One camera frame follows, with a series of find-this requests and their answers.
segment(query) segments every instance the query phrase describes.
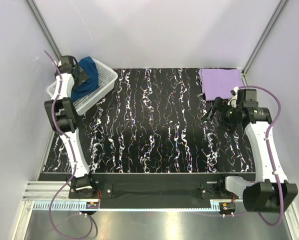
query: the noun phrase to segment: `black patterned tabletop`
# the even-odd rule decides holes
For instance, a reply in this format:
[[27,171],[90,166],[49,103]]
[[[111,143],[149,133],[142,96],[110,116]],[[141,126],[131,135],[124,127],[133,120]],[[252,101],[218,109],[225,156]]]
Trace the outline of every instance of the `black patterned tabletop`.
[[[254,172],[242,126],[234,134],[204,100],[197,68],[116,69],[114,89],[83,116],[81,146],[92,173]],[[43,172],[67,173],[66,149],[54,135]]]

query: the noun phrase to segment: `plastic basket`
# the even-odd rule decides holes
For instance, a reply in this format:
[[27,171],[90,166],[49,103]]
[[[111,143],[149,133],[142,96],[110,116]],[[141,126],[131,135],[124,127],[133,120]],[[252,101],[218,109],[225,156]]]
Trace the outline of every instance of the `plastic basket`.
[[[98,89],[90,94],[77,99],[73,104],[78,115],[83,115],[94,106],[99,100],[101,100],[106,94],[108,94],[115,84],[115,80],[118,78],[118,74],[113,69],[101,63],[100,61],[92,58],[96,64],[98,70]],[[56,88],[56,81],[49,85],[46,89],[50,97],[53,96]]]

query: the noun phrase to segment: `purple cable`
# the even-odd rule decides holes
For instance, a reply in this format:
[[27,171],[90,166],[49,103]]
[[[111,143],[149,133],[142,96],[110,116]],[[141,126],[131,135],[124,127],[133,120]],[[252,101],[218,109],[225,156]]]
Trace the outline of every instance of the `purple cable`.
[[69,240],[83,240],[83,239],[86,239],[86,238],[91,234],[91,232],[92,232],[92,229],[93,229],[93,220],[92,220],[92,217],[91,217],[91,216],[89,216],[89,215],[85,215],[85,216],[87,216],[87,217],[89,218],[89,220],[90,220],[90,229],[89,229],[88,233],[87,233],[85,236],[83,236],[83,237],[70,237],[70,236],[67,236],[67,235],[61,233],[61,232],[58,230],[57,226],[54,224],[53,219],[52,219],[52,205],[53,205],[53,202],[55,201],[57,195],[63,190],[63,188],[65,188],[65,186],[66,186],[67,184],[69,184],[69,183],[71,182],[71,180],[74,178],[75,173],[76,173],[76,162],[77,162],[77,161],[76,161],[76,157],[75,157],[74,149],[73,149],[72,143],[71,143],[71,141],[70,141],[70,139],[69,139],[69,136],[66,135],[66,134],[60,129],[60,127],[58,126],[58,124],[57,124],[57,122],[56,122],[55,103],[56,103],[56,101],[58,100],[58,98],[60,97],[60,94],[61,94],[61,88],[62,88],[62,82],[63,82],[62,75],[61,75],[61,72],[60,72],[60,70],[59,70],[59,67],[55,64],[55,61],[54,61],[54,59],[52,58],[52,56],[51,56],[46,50],[44,50],[44,53],[45,53],[45,54],[49,57],[49,59],[52,61],[53,65],[55,66],[56,71],[57,71],[57,73],[58,73],[58,75],[59,75],[59,78],[60,78],[60,84],[59,84],[59,88],[58,88],[58,90],[57,90],[57,93],[58,93],[58,94],[57,94],[57,96],[55,97],[55,99],[53,100],[53,103],[52,103],[52,105],[51,105],[51,118],[52,118],[53,124],[54,124],[54,126],[55,126],[55,128],[56,128],[56,131],[57,131],[60,135],[65,135],[65,137],[68,139],[68,144],[69,144],[69,147],[70,147],[71,153],[72,153],[72,155],[73,155],[73,159],[74,159],[74,170],[73,170],[72,175],[71,175],[70,178],[67,180],[67,182],[64,183],[64,185],[60,187],[60,189],[55,193],[55,195],[53,196],[53,198],[52,198],[51,201],[50,201],[49,208],[48,208],[49,221],[50,221],[50,223],[51,223],[53,229],[54,229],[60,236],[66,238],[66,239],[69,239]]
[[[276,123],[276,121],[278,120],[280,114],[281,114],[281,103],[280,100],[273,94],[271,93],[269,90],[260,87],[260,86],[252,86],[252,85],[247,85],[247,86],[240,86],[239,89],[245,89],[245,88],[253,88],[253,89],[260,89],[263,90],[264,92],[268,93],[269,95],[271,95],[277,102],[278,105],[278,111],[277,111],[277,115],[274,118],[273,122],[268,126],[266,133],[265,133],[265,139],[266,139],[266,146],[267,146],[267,151],[268,151],[268,155],[269,155],[269,159],[270,159],[270,164],[271,167],[273,169],[273,172],[275,172],[276,166],[275,166],[275,162],[274,162],[274,158],[273,158],[273,153],[272,153],[272,149],[271,149],[271,145],[270,145],[270,141],[269,141],[269,135],[270,135],[270,130],[271,128],[274,126],[274,124]],[[278,174],[275,174],[275,179],[277,182],[277,187],[278,187],[278,195],[279,195],[279,217],[278,220],[274,223],[268,222],[264,216],[259,212],[259,216],[260,218],[267,224],[270,225],[272,227],[276,227],[278,226],[283,219],[284,216],[284,198],[283,198],[283,190],[282,190],[282,186],[281,186],[281,182],[280,182],[280,178]]]

